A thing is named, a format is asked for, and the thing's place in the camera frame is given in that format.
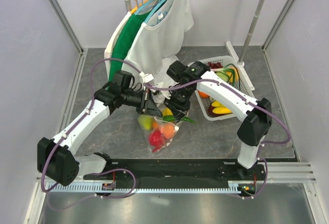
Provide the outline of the green lime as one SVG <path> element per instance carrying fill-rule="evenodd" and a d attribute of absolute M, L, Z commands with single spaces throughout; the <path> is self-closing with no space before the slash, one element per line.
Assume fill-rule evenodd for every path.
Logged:
<path fill-rule="evenodd" d="M 140 115 L 137 121 L 143 130 L 152 130 L 154 118 L 148 115 Z"/>

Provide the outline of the blue clothes hanger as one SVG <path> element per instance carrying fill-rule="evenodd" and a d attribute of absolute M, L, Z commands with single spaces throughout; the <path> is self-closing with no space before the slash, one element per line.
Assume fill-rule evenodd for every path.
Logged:
<path fill-rule="evenodd" d="M 167 0 L 148 0 L 141 5 L 135 12 L 135 15 L 153 14 L 159 9 Z"/>

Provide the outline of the red apple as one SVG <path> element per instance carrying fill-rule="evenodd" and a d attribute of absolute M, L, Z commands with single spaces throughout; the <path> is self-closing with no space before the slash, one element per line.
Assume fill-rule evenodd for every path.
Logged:
<path fill-rule="evenodd" d="M 162 147 L 165 144 L 165 138 L 162 136 L 162 133 L 155 129 L 149 135 L 149 144 L 153 147 Z"/>

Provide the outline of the clear zip top bag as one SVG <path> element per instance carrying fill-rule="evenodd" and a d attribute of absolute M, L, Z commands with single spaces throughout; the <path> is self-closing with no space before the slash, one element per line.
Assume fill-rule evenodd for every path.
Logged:
<path fill-rule="evenodd" d="M 157 153 L 168 147 L 179 131 L 179 125 L 171 110 L 164 106 L 160 106 L 160 110 L 162 117 L 140 115 L 137 118 L 138 124 L 144 132 L 148 148 L 152 153 Z"/>

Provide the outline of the green cabbage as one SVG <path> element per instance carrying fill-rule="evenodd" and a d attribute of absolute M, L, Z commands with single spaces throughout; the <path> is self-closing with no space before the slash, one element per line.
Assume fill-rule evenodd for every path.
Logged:
<path fill-rule="evenodd" d="M 229 82 L 230 77 L 229 77 L 226 73 L 219 71 L 219 72 L 216 72 L 215 74 L 216 74 L 219 78 L 221 78 L 223 81 L 225 81 L 226 83 Z"/>

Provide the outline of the peach with green leaf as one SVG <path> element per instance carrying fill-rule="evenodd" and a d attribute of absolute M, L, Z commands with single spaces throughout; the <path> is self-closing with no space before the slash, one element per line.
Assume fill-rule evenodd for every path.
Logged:
<path fill-rule="evenodd" d="M 164 124 L 160 132 L 166 139 L 172 139 L 176 134 L 176 126 L 172 124 Z"/>

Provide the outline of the white mesh t-shirt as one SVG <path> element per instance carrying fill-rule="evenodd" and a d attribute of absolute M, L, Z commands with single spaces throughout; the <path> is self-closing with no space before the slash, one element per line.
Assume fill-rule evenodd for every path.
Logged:
<path fill-rule="evenodd" d="M 189 0 L 165 1 L 141 24 L 125 60 L 145 74 L 152 74 L 153 86 L 168 88 L 175 85 L 167 70 L 178 60 L 176 54 L 182 47 L 185 32 L 193 25 Z"/>

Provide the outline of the red grapes bunch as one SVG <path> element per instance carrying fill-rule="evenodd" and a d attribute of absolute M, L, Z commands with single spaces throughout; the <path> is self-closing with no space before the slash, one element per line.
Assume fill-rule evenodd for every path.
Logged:
<path fill-rule="evenodd" d="M 207 65 L 210 67 L 210 69 L 221 69 L 221 68 L 223 68 L 223 65 L 220 62 L 208 62 Z"/>

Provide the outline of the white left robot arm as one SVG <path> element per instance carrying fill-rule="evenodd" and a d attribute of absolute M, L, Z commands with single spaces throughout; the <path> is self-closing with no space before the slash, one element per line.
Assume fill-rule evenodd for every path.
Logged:
<path fill-rule="evenodd" d="M 133 75 L 117 71 L 111 81 L 95 92 L 85 109 L 60 133 L 51 139 L 43 137 L 37 146 L 37 168 L 42 178 L 48 177 L 67 186 L 77 177 L 96 174 L 109 179 L 113 167 L 101 153 L 76 156 L 76 152 L 89 134 L 122 105 L 134 107 L 143 115 L 162 117 L 162 112 L 149 90 L 134 91 Z"/>

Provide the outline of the aluminium frame rail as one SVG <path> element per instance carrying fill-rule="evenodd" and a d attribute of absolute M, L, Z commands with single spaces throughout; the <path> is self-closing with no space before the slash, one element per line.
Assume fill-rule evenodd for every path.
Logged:
<path fill-rule="evenodd" d="M 69 38 L 71 39 L 75 49 L 78 51 L 80 55 L 84 53 L 84 48 L 78 40 L 78 37 L 74 33 L 74 30 L 69 23 L 63 9 L 60 6 L 58 0 L 48 0 L 50 5 L 52 6 L 56 16 L 58 17 L 59 21 L 61 22 L 63 28 L 65 29 L 66 33 L 68 34 Z"/>

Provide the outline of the green cucumber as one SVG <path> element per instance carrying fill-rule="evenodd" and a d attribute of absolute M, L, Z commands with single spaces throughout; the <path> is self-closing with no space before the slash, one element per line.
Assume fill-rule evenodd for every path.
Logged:
<path fill-rule="evenodd" d="M 189 123 L 192 123 L 192 124 L 196 124 L 196 122 L 192 119 L 190 119 L 189 117 L 185 116 L 181 119 L 179 118 L 175 118 L 173 115 L 167 115 L 167 116 L 163 116 L 162 118 L 164 121 L 166 122 L 174 122 L 174 123 L 179 123 L 181 121 L 184 121 L 184 122 L 189 122 Z"/>

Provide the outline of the yellow banana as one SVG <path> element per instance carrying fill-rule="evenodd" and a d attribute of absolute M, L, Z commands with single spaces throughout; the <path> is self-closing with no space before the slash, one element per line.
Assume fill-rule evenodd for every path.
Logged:
<path fill-rule="evenodd" d="M 227 115 L 227 114 L 231 114 L 232 111 L 230 109 L 228 109 L 227 107 L 225 107 L 222 103 L 220 103 L 219 101 L 214 101 L 211 103 L 210 105 L 211 107 L 211 112 L 215 115 Z"/>

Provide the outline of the white plastic fruit basket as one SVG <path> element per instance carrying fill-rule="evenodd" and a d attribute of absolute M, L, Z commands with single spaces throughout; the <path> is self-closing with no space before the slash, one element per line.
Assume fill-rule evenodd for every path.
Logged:
<path fill-rule="evenodd" d="M 202 60 L 198 60 L 198 61 L 200 61 L 206 65 L 209 62 L 211 62 L 211 63 L 221 63 L 223 66 L 226 66 L 228 64 L 233 64 L 235 67 L 237 67 L 237 63 L 236 63 L 235 59 L 229 55 L 212 57 L 212 58 L 202 59 Z M 236 89 L 238 89 L 240 92 L 242 92 L 243 94 L 254 98 L 254 94 L 253 94 L 251 88 L 249 87 L 247 81 L 245 80 L 245 77 L 242 75 L 242 73 L 240 71 L 239 71 L 239 74 L 240 74 L 239 82 L 236 81 L 234 84 L 234 87 Z M 208 112 L 208 109 L 211 105 L 210 98 L 202 98 L 197 91 L 195 92 L 195 94 L 196 94 L 196 98 L 199 102 L 200 108 L 207 120 L 216 121 L 216 120 L 225 120 L 225 119 L 230 119 L 230 118 L 235 117 L 235 114 L 226 114 L 226 115 L 220 115 L 217 117 L 213 117 L 212 114 L 210 112 Z"/>

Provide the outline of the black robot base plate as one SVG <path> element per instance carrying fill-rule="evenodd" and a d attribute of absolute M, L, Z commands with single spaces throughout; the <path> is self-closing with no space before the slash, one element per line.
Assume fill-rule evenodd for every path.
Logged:
<path fill-rule="evenodd" d="M 228 186 L 229 181 L 260 182 L 265 179 L 262 164 L 251 169 L 235 159 L 111 159 L 104 175 L 85 175 L 85 180 L 114 180 L 119 186 L 197 187 Z"/>

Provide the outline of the yellow lemon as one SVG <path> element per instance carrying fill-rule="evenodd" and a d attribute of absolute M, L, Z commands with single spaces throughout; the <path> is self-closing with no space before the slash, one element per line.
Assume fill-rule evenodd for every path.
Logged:
<path fill-rule="evenodd" d="M 173 113 L 170 111 L 170 109 L 165 108 L 165 109 L 162 111 L 162 115 L 163 115 L 163 116 L 173 116 Z"/>

